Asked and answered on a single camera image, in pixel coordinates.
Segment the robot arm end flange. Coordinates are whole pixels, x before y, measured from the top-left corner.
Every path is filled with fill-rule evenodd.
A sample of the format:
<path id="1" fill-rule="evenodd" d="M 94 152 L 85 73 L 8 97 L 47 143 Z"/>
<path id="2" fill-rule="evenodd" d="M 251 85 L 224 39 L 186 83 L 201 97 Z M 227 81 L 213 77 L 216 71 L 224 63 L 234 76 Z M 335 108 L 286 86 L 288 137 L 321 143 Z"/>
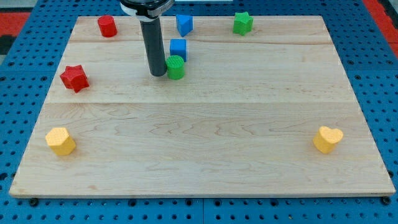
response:
<path id="1" fill-rule="evenodd" d="M 120 0 L 121 9 L 140 21 L 150 22 L 168 11 L 174 0 Z"/>

